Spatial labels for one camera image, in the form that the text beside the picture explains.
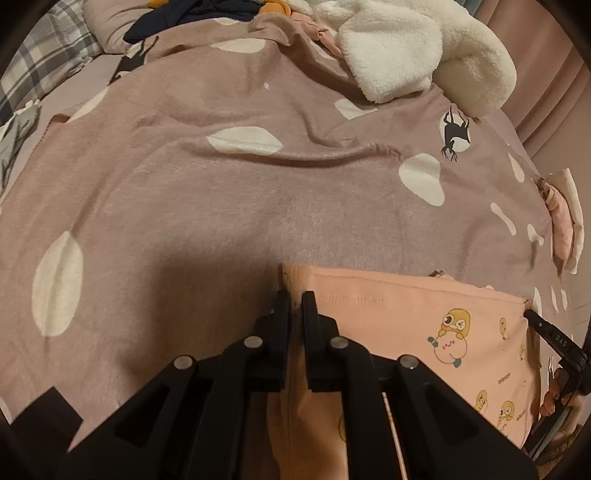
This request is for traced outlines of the person's left hand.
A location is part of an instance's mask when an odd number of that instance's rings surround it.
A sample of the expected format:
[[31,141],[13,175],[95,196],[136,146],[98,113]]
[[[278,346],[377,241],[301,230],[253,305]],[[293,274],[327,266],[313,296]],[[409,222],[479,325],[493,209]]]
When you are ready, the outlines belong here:
[[563,392],[563,388],[566,386],[568,380],[569,374],[563,368],[558,368],[553,373],[548,391],[544,395],[540,406],[540,415],[542,417],[548,417],[554,414],[558,404],[571,407],[572,413],[575,416],[580,413],[583,397],[576,392],[569,394]]

